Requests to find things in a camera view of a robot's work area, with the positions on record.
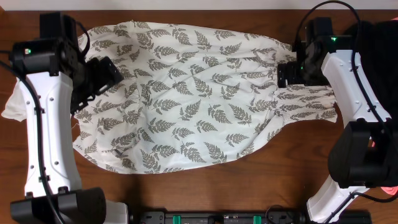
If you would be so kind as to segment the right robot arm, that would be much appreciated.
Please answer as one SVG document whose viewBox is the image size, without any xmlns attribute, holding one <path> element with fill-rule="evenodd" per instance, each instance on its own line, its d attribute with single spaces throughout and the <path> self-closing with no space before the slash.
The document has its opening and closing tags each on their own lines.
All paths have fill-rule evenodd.
<svg viewBox="0 0 398 224">
<path fill-rule="evenodd" d="M 368 213 L 345 209 L 371 188 L 397 185 L 397 126 L 368 82 L 353 37 L 335 35 L 328 17 L 300 25 L 305 39 L 295 40 L 295 61 L 278 65 L 277 84 L 332 87 L 344 130 L 329 153 L 328 177 L 298 222 L 370 223 Z"/>
</svg>

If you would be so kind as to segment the white fern print dress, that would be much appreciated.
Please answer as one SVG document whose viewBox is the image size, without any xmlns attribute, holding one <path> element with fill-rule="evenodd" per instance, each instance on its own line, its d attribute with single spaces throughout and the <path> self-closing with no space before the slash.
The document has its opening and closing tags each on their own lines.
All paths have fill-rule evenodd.
<svg viewBox="0 0 398 224">
<path fill-rule="evenodd" d="M 277 86 L 289 44 L 230 30 L 123 22 L 78 39 L 123 80 L 76 114 L 74 149 L 100 168 L 158 174 L 234 161 L 290 123 L 334 122 L 328 86 Z"/>
</svg>

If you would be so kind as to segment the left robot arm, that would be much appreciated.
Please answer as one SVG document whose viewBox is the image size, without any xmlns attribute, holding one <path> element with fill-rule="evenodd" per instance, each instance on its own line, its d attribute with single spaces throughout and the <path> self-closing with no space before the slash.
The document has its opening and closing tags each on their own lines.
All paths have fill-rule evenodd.
<svg viewBox="0 0 398 224">
<path fill-rule="evenodd" d="M 13 45 L 6 68 L 18 79 L 26 109 L 29 167 L 24 199 L 10 204 L 18 223 L 128 223 L 125 203 L 101 188 L 83 189 L 72 146 L 72 116 L 122 81 L 110 58 L 86 60 L 81 24 L 53 12 L 40 36 Z"/>
</svg>

